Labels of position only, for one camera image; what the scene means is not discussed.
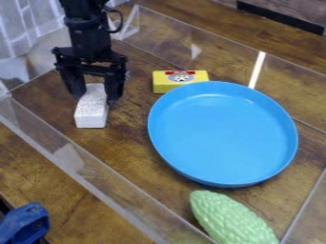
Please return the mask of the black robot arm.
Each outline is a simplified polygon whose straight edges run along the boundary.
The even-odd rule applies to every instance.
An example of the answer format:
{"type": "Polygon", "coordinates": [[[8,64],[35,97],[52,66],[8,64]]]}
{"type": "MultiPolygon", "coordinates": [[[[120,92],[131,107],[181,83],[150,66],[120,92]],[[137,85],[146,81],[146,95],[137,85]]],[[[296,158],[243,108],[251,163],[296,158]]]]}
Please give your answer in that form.
{"type": "Polygon", "coordinates": [[[55,67],[70,94],[80,99],[86,94],[84,76],[104,79],[107,104],[123,96],[123,84],[128,77],[127,57],[111,48],[111,34],[123,28],[123,14],[106,6],[110,0],[59,0],[64,8],[71,46],[55,47],[55,67]]]}

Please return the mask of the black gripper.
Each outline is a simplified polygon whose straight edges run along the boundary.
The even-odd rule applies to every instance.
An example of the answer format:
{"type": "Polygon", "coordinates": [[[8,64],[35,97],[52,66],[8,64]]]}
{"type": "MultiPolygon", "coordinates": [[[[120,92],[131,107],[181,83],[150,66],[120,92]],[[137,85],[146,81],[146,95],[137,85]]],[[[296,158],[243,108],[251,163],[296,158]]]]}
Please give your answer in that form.
{"type": "Polygon", "coordinates": [[[68,27],[70,47],[55,47],[56,69],[72,97],[79,100],[87,91],[84,74],[79,69],[86,63],[110,62],[116,73],[104,76],[104,91],[107,104],[114,105],[123,96],[123,85],[128,78],[126,72],[126,57],[112,51],[111,30],[106,14],[91,15],[87,18],[64,18],[68,27]]]}

